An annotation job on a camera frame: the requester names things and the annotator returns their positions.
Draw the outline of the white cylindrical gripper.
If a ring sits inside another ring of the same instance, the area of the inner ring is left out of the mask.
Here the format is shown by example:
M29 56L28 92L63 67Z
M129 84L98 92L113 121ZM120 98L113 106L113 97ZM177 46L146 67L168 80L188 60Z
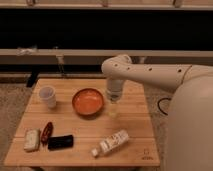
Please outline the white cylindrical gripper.
M106 80L106 96L111 101L109 103L109 116L115 118L118 115L118 101L122 97L125 81L108 78Z

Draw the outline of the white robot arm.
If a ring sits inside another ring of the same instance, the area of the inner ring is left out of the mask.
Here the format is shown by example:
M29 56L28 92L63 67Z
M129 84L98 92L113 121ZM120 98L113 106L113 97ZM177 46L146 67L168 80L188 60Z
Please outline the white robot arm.
M173 94L164 171L213 171L213 66L134 64L128 55L102 63L107 98L121 98L127 80Z

